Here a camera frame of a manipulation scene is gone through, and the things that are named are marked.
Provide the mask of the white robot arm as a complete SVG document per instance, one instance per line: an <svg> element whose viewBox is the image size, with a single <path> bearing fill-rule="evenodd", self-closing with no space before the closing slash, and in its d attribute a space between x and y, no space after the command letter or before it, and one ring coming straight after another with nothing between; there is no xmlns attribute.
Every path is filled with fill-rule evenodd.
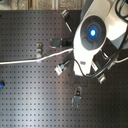
<svg viewBox="0 0 128 128"><path fill-rule="evenodd" d="M106 39L121 37L127 24L115 12L117 0L86 0L73 40L74 72L77 76L89 74L93 57L101 50Z"/></svg>

